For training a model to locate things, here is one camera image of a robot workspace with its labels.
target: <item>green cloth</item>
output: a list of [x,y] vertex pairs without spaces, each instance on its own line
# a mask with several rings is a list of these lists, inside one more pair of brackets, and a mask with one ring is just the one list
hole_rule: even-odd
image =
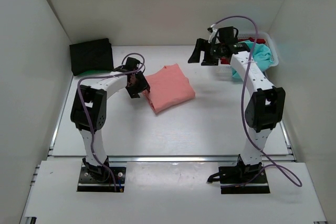
[[[253,42],[247,40],[242,41],[247,44],[247,46],[252,49]],[[264,44],[256,44],[253,52],[253,59],[257,62],[257,66],[262,72],[266,71],[271,64],[273,64],[271,50]],[[232,77],[236,79],[241,79],[236,70],[232,68]]]

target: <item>black mounting plate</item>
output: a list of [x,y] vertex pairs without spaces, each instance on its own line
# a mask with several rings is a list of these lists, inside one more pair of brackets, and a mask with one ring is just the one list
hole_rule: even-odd
[[[116,167],[110,167],[110,169],[113,171],[114,177],[116,178],[115,183],[116,183],[117,191],[114,191],[113,179],[111,176],[105,182],[99,182],[95,180],[94,178],[92,178],[90,174],[88,174],[85,166],[82,166],[82,168],[80,169],[77,191],[100,191],[100,192],[105,192],[105,193],[124,192],[126,167],[116,166]],[[119,186],[118,173],[122,173],[122,177],[119,178],[121,188]]]
[[[219,167],[219,172],[221,174],[234,174],[236,166],[221,166]],[[220,183],[227,184],[241,184],[249,181],[255,176],[255,174],[244,175],[244,178],[237,176],[225,177],[220,175]],[[269,194],[269,186],[267,181],[266,172],[263,171],[258,177],[252,180],[245,186],[240,187],[220,187],[221,194]]]

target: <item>white platform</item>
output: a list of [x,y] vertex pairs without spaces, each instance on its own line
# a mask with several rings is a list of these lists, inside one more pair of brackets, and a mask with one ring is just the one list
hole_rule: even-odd
[[[113,47],[115,66],[130,52],[143,54],[145,75],[157,72],[164,65],[178,63],[189,78],[196,98],[155,115],[144,97],[130,99],[126,89],[121,90],[108,100],[107,120],[102,130],[109,156],[238,155],[243,150],[246,137],[240,118],[242,82],[220,78],[216,67],[188,64],[193,49],[194,46]],[[78,79],[72,81],[54,156],[85,156],[82,138],[70,121]],[[271,155],[288,154],[279,125],[271,133],[265,151]]]
[[81,160],[43,161],[26,217],[36,224],[229,223],[313,224],[325,221],[304,163],[285,163],[302,180],[298,188],[267,170],[270,194],[221,195],[206,184],[217,163],[128,163],[124,193],[76,192]]

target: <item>folded pink towel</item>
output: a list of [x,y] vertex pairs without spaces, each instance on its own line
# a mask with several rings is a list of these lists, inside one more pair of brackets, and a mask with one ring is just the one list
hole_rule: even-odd
[[195,98],[195,91],[178,64],[164,66],[160,71],[146,76],[151,92],[143,94],[155,113],[173,105]]

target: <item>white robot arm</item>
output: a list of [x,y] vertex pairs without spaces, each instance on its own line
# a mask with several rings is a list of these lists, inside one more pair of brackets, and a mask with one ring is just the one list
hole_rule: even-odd
[[[188,63],[200,62],[201,51],[204,52],[202,66],[216,66],[220,58],[226,58],[230,65],[244,79],[247,72],[250,49],[245,43],[238,43],[234,27],[216,29],[211,26],[209,40],[198,39]],[[264,74],[257,64],[251,60],[248,72],[247,90],[250,94],[250,102],[245,110],[246,123],[249,126],[250,140],[247,138],[245,148],[238,156],[237,166],[232,169],[234,176],[239,176],[241,181],[248,181],[258,174],[262,169],[261,152],[272,129],[281,121],[285,103],[285,91],[283,88],[276,88]],[[217,181],[216,176],[223,176],[221,173],[210,176],[208,182]]]
[[76,93],[71,110],[71,121],[79,130],[85,145],[86,157],[83,163],[88,174],[97,182],[104,182],[109,177],[109,162],[105,153],[102,141],[101,129],[106,120],[107,100],[120,89],[126,88],[131,98],[139,98],[140,92],[150,91],[139,68],[140,61],[128,57],[125,65],[117,67],[111,72],[114,78],[103,79],[92,86],[80,85],[85,107],[89,112],[94,135],[90,130],[89,122],[85,110],[80,101],[79,94]]
[[[111,72],[111,75],[117,75],[120,72]],[[113,94],[118,92],[119,90],[125,88],[127,86],[127,76],[120,76],[111,79],[105,79],[97,82],[96,84],[91,86],[93,90],[104,90],[107,93],[106,100],[108,100]],[[101,115],[101,120],[98,124],[103,124],[105,122],[106,116]],[[100,166],[97,160],[94,158],[92,151],[91,151],[91,132],[90,130],[79,130],[85,146],[86,151],[86,162],[90,165]],[[101,135],[101,129],[95,131],[94,133],[94,143],[93,149],[96,154],[96,158],[101,162],[105,163],[107,159],[107,155],[104,150],[103,140]]]

